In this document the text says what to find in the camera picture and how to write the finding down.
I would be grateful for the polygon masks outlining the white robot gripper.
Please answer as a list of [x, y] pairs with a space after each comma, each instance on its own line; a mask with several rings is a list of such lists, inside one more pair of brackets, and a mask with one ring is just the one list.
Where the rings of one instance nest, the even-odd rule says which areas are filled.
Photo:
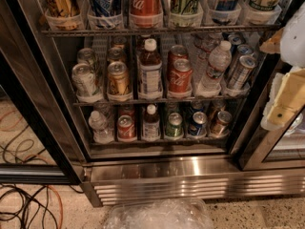
[[305, 105], [305, 2], [287, 22], [259, 47], [268, 54], [280, 53], [294, 67], [276, 73], [260, 126], [267, 131], [284, 127]]

